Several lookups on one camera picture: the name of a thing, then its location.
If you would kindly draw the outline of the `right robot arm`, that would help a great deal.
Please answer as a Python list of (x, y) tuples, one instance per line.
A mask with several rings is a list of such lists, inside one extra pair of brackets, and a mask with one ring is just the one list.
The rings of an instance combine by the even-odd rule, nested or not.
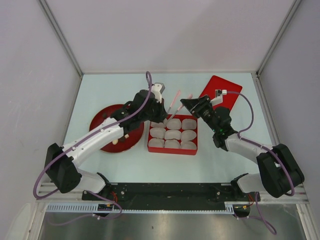
[(213, 130), (217, 148), (257, 164), (257, 174), (244, 173), (231, 181), (230, 194), (235, 200), (242, 201), (253, 192), (267, 192), (274, 198), (295, 195), (295, 188), (304, 182), (305, 176), (285, 144), (265, 145), (243, 137), (231, 126), (230, 110), (223, 106), (213, 108), (208, 95), (182, 98), (180, 102), (193, 117), (202, 119)]

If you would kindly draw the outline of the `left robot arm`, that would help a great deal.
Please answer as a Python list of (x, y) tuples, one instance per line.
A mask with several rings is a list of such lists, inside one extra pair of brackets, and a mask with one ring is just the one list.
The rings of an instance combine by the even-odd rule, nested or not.
[(46, 174), (57, 189), (65, 194), (74, 189), (90, 191), (100, 200), (110, 196), (111, 188), (100, 173), (91, 173), (80, 166), (94, 152), (114, 140), (129, 135), (141, 123), (160, 123), (168, 116), (159, 91), (140, 90), (132, 101), (107, 116), (85, 136), (64, 146), (52, 144), (47, 150)]

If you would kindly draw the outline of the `round red plate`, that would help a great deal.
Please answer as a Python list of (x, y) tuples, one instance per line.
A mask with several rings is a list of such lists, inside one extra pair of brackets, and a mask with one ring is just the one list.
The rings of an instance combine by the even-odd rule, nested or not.
[[(89, 126), (89, 131), (93, 130), (94, 128), (102, 124), (107, 117), (109, 117), (117, 109), (120, 109), (122, 106), (122, 104), (109, 105), (101, 111), (99, 111), (92, 119)], [(118, 143), (116, 145), (113, 145), (113, 143), (111, 142), (102, 147), (101, 150), (106, 153), (121, 153), (133, 148), (142, 138), (144, 133), (144, 127), (144, 123), (141, 123), (137, 129), (131, 131), (128, 134), (129, 137), (126, 138), (124, 142), (119, 142), (118, 140)]]

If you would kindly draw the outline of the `red chocolate box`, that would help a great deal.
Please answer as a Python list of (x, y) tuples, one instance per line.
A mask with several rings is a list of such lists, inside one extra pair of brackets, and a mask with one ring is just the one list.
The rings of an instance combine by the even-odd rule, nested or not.
[[(194, 120), (197, 121), (197, 128), (193, 130), (193, 131), (196, 132), (197, 137), (196, 137), (194, 140), (190, 141), (190, 142), (193, 142), (193, 143), (196, 144), (197, 149), (196, 149), (196, 150), (181, 149), (181, 146), (180, 146), (180, 149), (164, 148), (164, 147), (163, 147), (163, 148), (148, 147), (148, 142), (149, 142), (149, 140), (153, 138), (153, 137), (151, 137), (151, 135), (150, 135), (150, 129), (152, 128), (152, 127), (151, 127), (151, 124), (150, 124), (149, 131), (148, 131), (148, 141), (147, 141), (147, 149), (148, 149), (148, 151), (149, 151), (150, 153), (161, 153), (161, 154), (176, 154), (176, 155), (190, 155), (190, 156), (196, 155), (196, 153), (197, 153), (197, 151), (198, 151), (198, 120), (197, 120), (195, 117), (191, 116), (191, 115), (183, 115), (183, 114), (177, 114), (177, 115), (173, 116), (171, 119), (173, 119), (173, 118), (175, 118), (175, 119), (180, 119), (181, 122), (182, 122), (184, 119), (194, 119)], [(165, 124), (165, 128), (164, 128), (164, 129), (165, 129), (166, 131), (169, 130), (168, 128), (166, 128), (167, 122), (164, 121), (163, 123)]]

